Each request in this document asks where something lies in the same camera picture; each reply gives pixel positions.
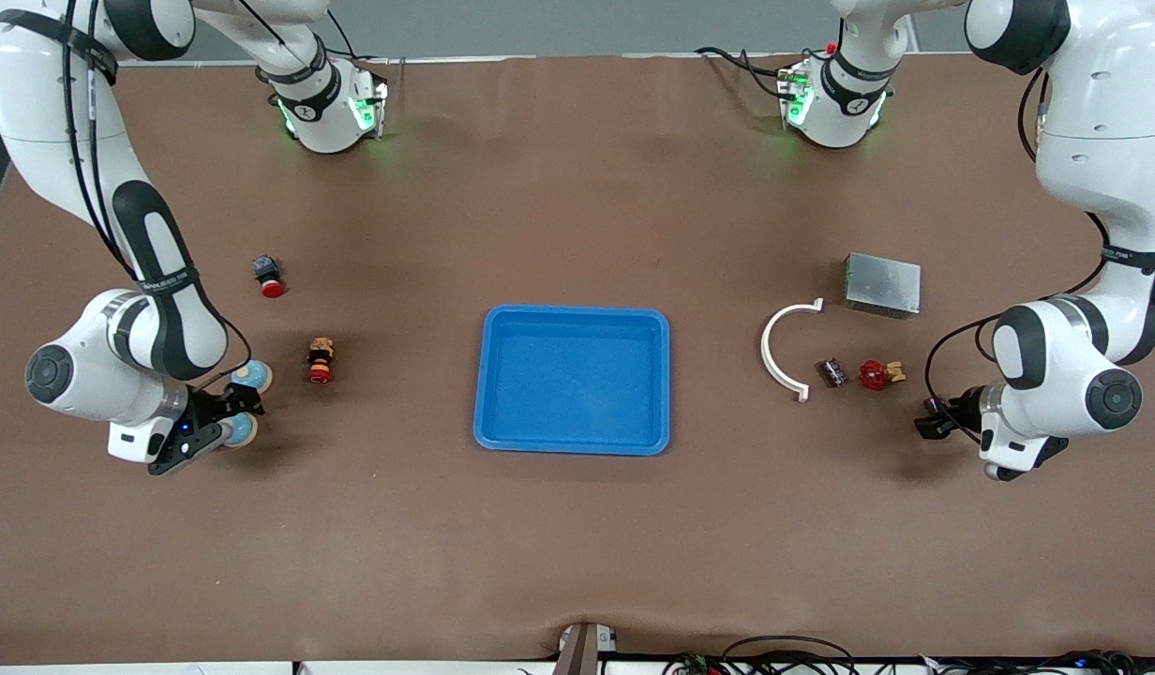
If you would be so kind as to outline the blue plastic tray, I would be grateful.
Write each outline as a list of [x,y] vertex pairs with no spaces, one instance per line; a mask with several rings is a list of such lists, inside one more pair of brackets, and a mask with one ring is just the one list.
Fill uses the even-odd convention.
[[668,317],[651,307],[492,307],[472,435],[505,452],[660,457],[671,437]]

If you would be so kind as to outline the brown table cover mat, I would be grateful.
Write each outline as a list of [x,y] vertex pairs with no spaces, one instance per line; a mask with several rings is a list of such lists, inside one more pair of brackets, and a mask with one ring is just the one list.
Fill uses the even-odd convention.
[[[206,291],[274,370],[259,436],[170,477],[28,395],[29,355],[127,285],[98,236],[0,193],[0,663],[527,659],[581,620],[623,650],[757,635],[859,657],[1155,657],[1155,351],[1131,426],[984,477],[924,442],[923,359],[1100,258],[1016,138],[1022,81],[912,55],[863,144],[787,134],[700,57],[392,67],[386,134],[304,150],[244,67],[129,68],[131,140]],[[922,269],[921,313],[845,307],[845,257]],[[271,255],[286,292],[264,298]],[[780,307],[822,296],[772,333]],[[474,439],[500,304],[654,307],[660,457]],[[331,383],[307,380],[331,338]],[[847,385],[817,371],[839,359]],[[907,379],[860,386],[865,359]]]

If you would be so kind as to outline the grey metal box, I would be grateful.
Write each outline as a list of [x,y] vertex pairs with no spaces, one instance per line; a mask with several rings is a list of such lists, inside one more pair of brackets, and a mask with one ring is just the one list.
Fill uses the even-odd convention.
[[850,310],[886,319],[912,319],[921,313],[921,283],[918,264],[860,252],[845,257],[844,303]]

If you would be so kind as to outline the white curved plastic bracket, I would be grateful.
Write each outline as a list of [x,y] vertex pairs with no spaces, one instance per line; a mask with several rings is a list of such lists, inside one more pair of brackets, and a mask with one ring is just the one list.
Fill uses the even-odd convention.
[[808,401],[810,393],[812,393],[812,387],[808,383],[802,383],[793,379],[782,368],[778,368],[778,362],[776,362],[773,349],[772,349],[772,338],[775,326],[787,319],[788,316],[793,316],[793,313],[821,313],[824,311],[824,298],[818,296],[815,301],[804,304],[792,304],[787,305],[787,307],[780,307],[778,311],[774,312],[768,321],[765,322],[760,342],[758,343],[758,353],[760,353],[760,359],[762,366],[772,380],[782,385],[788,392],[790,392],[795,400],[799,403],[805,403]]

